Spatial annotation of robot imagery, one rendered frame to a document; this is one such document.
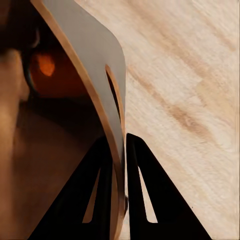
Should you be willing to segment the trash can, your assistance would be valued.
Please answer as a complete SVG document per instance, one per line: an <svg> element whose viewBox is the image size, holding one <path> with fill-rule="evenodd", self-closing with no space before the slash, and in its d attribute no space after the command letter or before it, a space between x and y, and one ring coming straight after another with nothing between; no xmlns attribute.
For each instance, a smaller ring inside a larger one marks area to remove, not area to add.
<svg viewBox="0 0 240 240"><path fill-rule="evenodd" d="M64 49L89 96L41 97L32 53ZM112 92L108 72L115 92ZM0 240L28 240L93 143L112 155L109 240L125 217L126 61L115 35L75 0L0 0ZM100 170L82 223L92 221Z"/></svg>

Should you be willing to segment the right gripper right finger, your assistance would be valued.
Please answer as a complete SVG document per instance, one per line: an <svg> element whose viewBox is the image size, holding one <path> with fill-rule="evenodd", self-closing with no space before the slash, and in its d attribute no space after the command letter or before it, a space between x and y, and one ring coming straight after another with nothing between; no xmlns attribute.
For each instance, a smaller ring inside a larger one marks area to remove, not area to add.
<svg viewBox="0 0 240 240"><path fill-rule="evenodd" d="M146 142L126 135L130 240L212 240ZM147 220L140 174L158 223Z"/></svg>

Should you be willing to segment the can of soda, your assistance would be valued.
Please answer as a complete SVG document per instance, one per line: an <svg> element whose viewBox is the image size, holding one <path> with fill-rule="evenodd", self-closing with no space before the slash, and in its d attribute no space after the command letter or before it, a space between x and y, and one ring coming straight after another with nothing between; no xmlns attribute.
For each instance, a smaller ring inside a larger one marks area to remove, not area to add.
<svg viewBox="0 0 240 240"><path fill-rule="evenodd" d="M29 58L26 74L30 86L41 97L66 98L89 93L64 49L39 50ZM112 80L106 72L112 92Z"/></svg>

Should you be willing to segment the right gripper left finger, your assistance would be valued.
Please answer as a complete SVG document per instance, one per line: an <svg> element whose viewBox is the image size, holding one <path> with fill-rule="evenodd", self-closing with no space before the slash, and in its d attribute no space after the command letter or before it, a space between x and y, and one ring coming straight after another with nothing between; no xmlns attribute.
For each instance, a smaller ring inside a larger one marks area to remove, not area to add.
<svg viewBox="0 0 240 240"><path fill-rule="evenodd" d="M92 221L82 223L99 174ZM28 240L110 240L113 158L99 137Z"/></svg>

